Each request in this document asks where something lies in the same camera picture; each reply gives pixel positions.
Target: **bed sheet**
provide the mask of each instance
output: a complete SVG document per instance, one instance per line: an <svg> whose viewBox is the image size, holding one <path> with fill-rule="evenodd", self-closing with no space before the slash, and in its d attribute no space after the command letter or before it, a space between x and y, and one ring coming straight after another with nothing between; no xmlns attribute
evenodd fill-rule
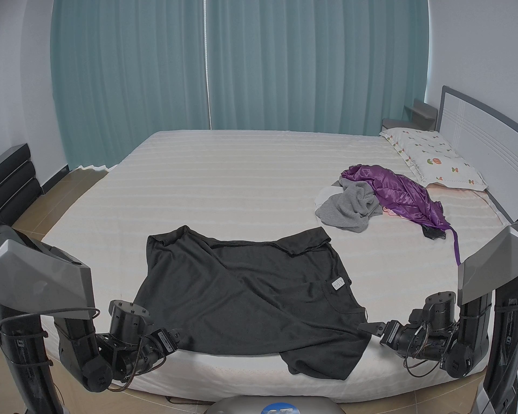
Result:
<svg viewBox="0 0 518 414"><path fill-rule="evenodd" d="M92 270L97 332L107 332L111 299L131 300L146 277L147 236L188 225L220 240L276 240L319 226L314 198L342 170L380 164L415 176L382 137L288 131L162 131L135 149L84 194L44 238ZM504 226L482 193L429 187L459 237L461 260ZM399 217L373 217L357 234L324 226L369 321L406 323L434 292L457 289L453 236L432 241ZM47 348L57 355L52 318ZM482 370L488 357L473 373ZM321 395L365 401L451 380L435 370L413 378L402 360L372 338L345 381L291 375L278 354L243 357L178 351L131 388L217 401L240 394ZM416 368L427 371L432 363Z"/></svg>

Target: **gray headboard frame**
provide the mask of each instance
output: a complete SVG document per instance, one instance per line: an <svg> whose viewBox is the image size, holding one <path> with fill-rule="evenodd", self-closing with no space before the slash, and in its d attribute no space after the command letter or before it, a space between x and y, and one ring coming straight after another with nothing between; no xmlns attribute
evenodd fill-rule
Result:
<svg viewBox="0 0 518 414"><path fill-rule="evenodd" d="M462 92L456 91L455 89L450 88L449 86L443 86L442 87L442 93L441 93L441 106L439 109L439 117L437 119L437 130L440 132L441 128L441 122L442 122L442 115L444 111L444 98L446 94L455 96L471 105L473 105L476 108L479 108L480 110L486 112L487 114L491 115L492 117L496 118L503 124L507 125L508 127L512 128L516 132L518 132L518 122L512 120L508 116L504 115L503 113L497 111L496 109L491 108L490 106L486 105L485 103L480 102L479 100L476 100L466 94L463 94ZM494 202L494 204L497 206L497 208L500 210L500 212L506 217L506 219L513 223L516 221L518 217L515 217L514 219L502 208L502 206L498 203L498 200L496 200L491 193L486 190L489 198Z"/></svg>

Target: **patterned pillow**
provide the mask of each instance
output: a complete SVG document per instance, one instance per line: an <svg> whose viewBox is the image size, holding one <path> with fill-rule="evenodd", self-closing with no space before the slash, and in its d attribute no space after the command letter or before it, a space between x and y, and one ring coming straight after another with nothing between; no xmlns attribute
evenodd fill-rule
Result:
<svg viewBox="0 0 518 414"><path fill-rule="evenodd" d="M460 157L436 131L391 128L381 131L403 157L420 184L441 184L449 188L484 191L480 173Z"/></svg>

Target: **purple satin garment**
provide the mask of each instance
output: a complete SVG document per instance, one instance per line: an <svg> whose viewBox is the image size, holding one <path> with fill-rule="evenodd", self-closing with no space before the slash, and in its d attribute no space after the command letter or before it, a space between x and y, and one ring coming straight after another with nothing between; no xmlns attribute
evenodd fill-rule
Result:
<svg viewBox="0 0 518 414"><path fill-rule="evenodd" d="M457 233L444 217L440 201L432 201L426 188L401 174L379 165L358 164L349 167L341 176L351 181L366 181L375 191L380 204L401 217L425 226L451 230L454 238L455 259L461 264Z"/></svg>

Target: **gray cloth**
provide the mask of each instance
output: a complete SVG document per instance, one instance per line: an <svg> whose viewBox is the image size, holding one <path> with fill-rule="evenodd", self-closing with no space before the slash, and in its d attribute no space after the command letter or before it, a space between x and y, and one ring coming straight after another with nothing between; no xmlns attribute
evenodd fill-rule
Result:
<svg viewBox="0 0 518 414"><path fill-rule="evenodd" d="M329 197L316 211L322 223L361 233L369 225L369 218L383 213L374 190L365 181L340 178L333 185L343 187L342 194Z"/></svg>

